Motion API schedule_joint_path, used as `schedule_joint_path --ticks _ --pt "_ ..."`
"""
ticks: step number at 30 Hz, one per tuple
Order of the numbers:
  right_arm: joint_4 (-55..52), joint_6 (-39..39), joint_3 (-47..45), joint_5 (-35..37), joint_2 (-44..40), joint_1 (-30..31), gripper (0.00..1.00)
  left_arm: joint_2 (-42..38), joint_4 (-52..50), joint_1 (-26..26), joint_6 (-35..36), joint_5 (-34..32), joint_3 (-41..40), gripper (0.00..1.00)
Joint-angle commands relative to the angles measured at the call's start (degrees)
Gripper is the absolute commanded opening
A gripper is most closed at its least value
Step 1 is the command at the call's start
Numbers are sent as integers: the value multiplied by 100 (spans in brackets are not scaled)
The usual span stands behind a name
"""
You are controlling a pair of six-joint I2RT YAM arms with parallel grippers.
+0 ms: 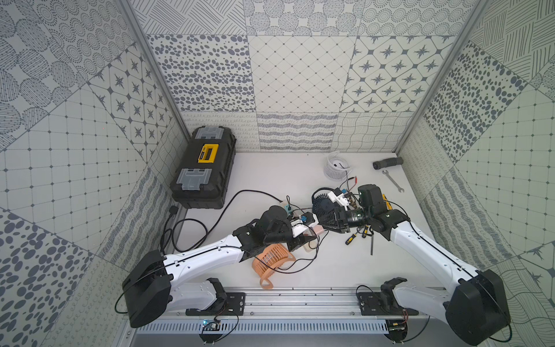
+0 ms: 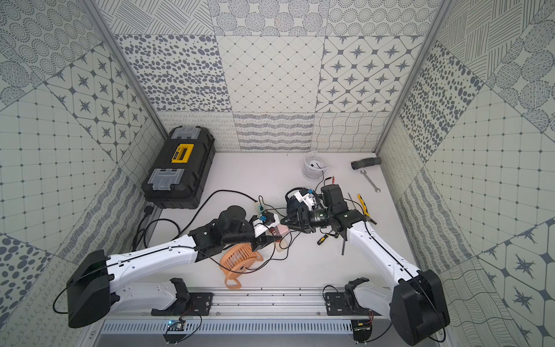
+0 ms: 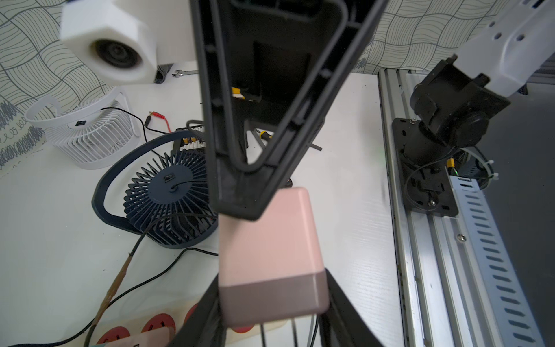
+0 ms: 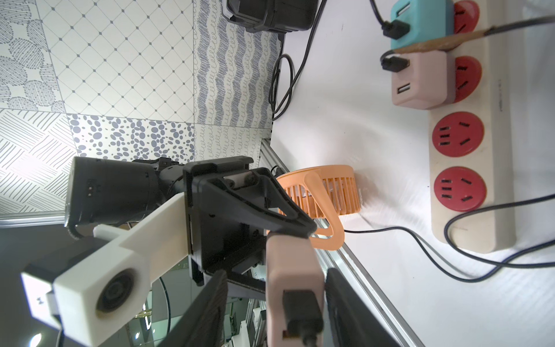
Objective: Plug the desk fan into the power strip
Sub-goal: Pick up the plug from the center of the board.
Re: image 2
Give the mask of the beige red power strip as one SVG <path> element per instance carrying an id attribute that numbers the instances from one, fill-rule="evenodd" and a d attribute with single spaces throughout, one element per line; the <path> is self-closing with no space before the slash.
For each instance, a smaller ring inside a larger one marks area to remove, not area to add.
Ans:
<path id="1" fill-rule="evenodd" d="M 257 219 L 253 222 L 257 242 L 257 250 L 269 246 L 270 242 L 276 248 L 276 252 L 284 252 L 289 246 L 291 230 L 280 223 L 283 215 L 275 208 L 264 204 L 261 200 L 256 202 Z"/>

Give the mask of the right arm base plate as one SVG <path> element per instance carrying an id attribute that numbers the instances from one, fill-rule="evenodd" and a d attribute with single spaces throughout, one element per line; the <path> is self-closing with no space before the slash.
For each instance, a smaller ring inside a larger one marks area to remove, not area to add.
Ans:
<path id="1" fill-rule="evenodd" d="M 355 303 L 354 296 L 345 292 L 324 293 L 327 316 L 370 316 L 370 309 Z"/>

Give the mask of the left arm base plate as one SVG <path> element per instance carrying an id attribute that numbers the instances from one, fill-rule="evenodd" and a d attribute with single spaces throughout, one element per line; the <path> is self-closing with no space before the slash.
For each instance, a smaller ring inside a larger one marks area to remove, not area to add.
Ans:
<path id="1" fill-rule="evenodd" d="M 214 293 L 190 293 L 189 299 L 175 299 L 166 309 L 152 309 L 151 315 L 162 316 L 195 316 L 207 317 L 210 314 Z"/>

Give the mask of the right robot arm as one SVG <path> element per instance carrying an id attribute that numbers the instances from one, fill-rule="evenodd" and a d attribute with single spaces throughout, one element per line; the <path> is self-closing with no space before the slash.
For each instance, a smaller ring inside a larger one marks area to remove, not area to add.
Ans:
<path id="1" fill-rule="evenodd" d="M 377 312 L 410 346 L 432 338 L 450 324 L 439 276 L 432 270 L 421 270 L 390 247 L 368 217 L 357 208 L 348 207 L 338 185 L 326 185 L 320 192 L 296 187 L 285 198 L 287 215 L 281 220 L 283 225 L 307 233 L 331 228 L 360 251 L 385 280 L 385 289 L 377 288 L 367 278 L 350 281 L 343 297 L 352 313 L 363 309 Z"/>

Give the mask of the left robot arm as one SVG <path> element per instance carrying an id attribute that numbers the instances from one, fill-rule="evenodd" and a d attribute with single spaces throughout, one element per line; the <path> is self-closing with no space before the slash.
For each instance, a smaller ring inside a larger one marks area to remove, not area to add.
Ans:
<path id="1" fill-rule="evenodd" d="M 91 252 L 66 282 L 69 327 L 91 325 L 132 302 L 136 308 L 151 306 L 156 315 L 176 314 L 189 299 L 182 279 L 171 279 L 175 292 L 166 303 L 160 302 L 159 291 L 135 295 L 127 286 L 162 270 L 213 260 L 227 245 L 248 244 L 256 251 L 277 241 L 271 232 L 280 223 L 277 214 L 265 212 L 251 221 L 246 216 L 243 208 L 232 205 L 209 224 L 164 244 L 112 256 L 103 250 Z"/>

